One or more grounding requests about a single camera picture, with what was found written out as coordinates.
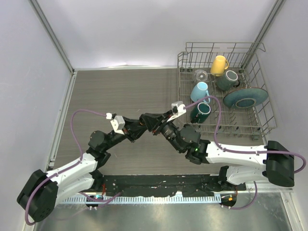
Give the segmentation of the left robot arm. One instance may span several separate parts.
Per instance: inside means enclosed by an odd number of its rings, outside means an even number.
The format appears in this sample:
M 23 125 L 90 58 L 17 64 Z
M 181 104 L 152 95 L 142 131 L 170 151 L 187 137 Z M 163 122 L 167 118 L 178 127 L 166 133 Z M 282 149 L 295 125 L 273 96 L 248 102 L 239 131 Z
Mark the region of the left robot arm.
M 97 130 L 91 134 L 89 148 L 79 158 L 55 170 L 38 169 L 31 174 L 17 197 L 27 225 L 43 221 L 60 202 L 78 192 L 99 191 L 103 183 L 98 169 L 110 158 L 108 150 L 125 139 L 134 142 L 147 130 L 142 118 L 117 115 L 111 125 L 109 133 Z

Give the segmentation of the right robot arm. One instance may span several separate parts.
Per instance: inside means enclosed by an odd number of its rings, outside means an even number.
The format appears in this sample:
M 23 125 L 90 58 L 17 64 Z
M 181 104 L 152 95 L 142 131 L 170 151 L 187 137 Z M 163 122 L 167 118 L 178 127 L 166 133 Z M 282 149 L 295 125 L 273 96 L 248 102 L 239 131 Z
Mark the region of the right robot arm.
M 216 145 L 201 139 L 201 134 L 189 124 L 182 129 L 176 127 L 171 112 L 145 113 L 139 120 L 154 135 L 162 134 L 190 162 L 197 165 L 224 163 L 217 178 L 218 186 L 223 190 L 259 180 L 282 187 L 295 185 L 294 157 L 277 141 L 268 141 L 265 146 Z

